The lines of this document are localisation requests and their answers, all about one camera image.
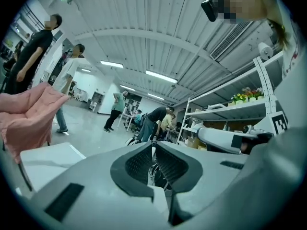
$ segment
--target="white shirt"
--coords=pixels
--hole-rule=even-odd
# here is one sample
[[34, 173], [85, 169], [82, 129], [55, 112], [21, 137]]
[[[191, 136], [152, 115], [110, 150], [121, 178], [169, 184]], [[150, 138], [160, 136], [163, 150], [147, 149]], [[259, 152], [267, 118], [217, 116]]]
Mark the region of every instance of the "white shirt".
[[59, 73], [57, 79], [54, 81], [54, 84], [52, 87], [59, 92], [62, 92], [63, 88], [67, 84], [67, 80], [70, 76], [74, 76], [77, 68], [79, 66], [78, 61], [76, 60], [77, 58], [72, 58], [70, 59], [62, 68], [62, 71]]
[[289, 10], [281, 0], [277, 0], [286, 32], [288, 45], [283, 48], [283, 79], [295, 68], [297, 64], [304, 64], [306, 42], [299, 26], [291, 19]]

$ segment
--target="corrugated metal ceiling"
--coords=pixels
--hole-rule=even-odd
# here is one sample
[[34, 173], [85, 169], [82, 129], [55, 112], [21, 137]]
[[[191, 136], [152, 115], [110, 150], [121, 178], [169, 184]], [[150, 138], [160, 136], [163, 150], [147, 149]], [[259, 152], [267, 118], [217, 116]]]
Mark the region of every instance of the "corrugated metal ceiling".
[[[246, 62], [254, 57], [236, 52], [224, 63], [230, 71], [213, 62], [209, 52], [234, 25], [209, 22], [200, 6], [203, 1], [73, 0], [68, 5], [50, 0], [49, 9], [62, 15], [65, 31], [85, 45], [91, 63], [104, 74], [176, 104], [240, 68], [233, 58]], [[100, 60], [122, 63], [125, 69], [106, 70]], [[178, 79], [178, 84], [148, 76], [146, 70]]]

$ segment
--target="yellow shirt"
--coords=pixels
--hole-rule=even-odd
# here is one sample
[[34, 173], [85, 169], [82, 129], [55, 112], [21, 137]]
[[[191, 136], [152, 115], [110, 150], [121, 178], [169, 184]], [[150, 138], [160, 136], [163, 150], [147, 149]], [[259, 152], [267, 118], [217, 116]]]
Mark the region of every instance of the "yellow shirt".
[[161, 129], [163, 131], [166, 131], [166, 129], [170, 127], [172, 128], [173, 127], [173, 124], [172, 124], [172, 116], [167, 114], [163, 120], [162, 120], [162, 123], [161, 123]]

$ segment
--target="sneaker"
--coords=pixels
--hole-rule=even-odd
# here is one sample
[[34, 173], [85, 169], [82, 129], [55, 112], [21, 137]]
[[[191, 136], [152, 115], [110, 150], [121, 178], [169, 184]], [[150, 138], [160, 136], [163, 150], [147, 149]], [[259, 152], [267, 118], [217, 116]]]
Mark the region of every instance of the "sneaker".
[[67, 131], [68, 131], [68, 129], [66, 129], [66, 130], [57, 129], [57, 132], [58, 132], [58, 133], [64, 133], [64, 132], [67, 132]]

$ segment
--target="pink chair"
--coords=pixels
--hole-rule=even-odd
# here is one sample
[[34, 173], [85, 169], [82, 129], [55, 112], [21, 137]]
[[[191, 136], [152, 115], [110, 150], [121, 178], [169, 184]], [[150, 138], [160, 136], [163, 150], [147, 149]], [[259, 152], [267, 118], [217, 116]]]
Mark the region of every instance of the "pink chair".
[[6, 147], [20, 164], [20, 153], [51, 142], [53, 117], [69, 96], [43, 82], [21, 94], [0, 94], [0, 133]]

